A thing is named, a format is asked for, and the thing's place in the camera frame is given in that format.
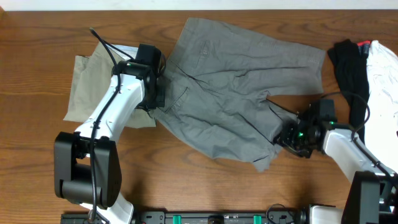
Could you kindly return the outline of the grey shorts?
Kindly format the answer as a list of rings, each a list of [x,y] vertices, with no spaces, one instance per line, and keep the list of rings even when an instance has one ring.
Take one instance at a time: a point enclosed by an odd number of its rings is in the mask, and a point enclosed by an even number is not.
[[[274,138],[297,120],[268,96],[323,93],[324,59],[315,47],[191,17],[168,58],[165,105],[154,117],[212,159],[264,171],[281,151]]]

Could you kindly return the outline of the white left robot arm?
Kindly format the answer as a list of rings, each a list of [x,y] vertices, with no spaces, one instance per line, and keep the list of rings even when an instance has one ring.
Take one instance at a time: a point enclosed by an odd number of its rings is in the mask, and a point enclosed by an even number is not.
[[[121,194],[117,141],[136,108],[164,105],[157,85],[163,71],[127,63],[111,79],[103,99],[74,133],[61,132],[54,143],[55,194],[89,210],[63,214],[61,223],[131,223],[134,207]]]

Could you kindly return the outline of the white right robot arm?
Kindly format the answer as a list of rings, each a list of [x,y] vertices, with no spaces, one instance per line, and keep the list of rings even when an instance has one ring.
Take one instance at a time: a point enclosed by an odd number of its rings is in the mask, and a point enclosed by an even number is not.
[[[397,174],[366,148],[352,126],[330,115],[304,116],[285,123],[274,142],[307,159],[320,151],[351,183],[343,209],[310,205],[295,214],[295,223],[397,223]]]

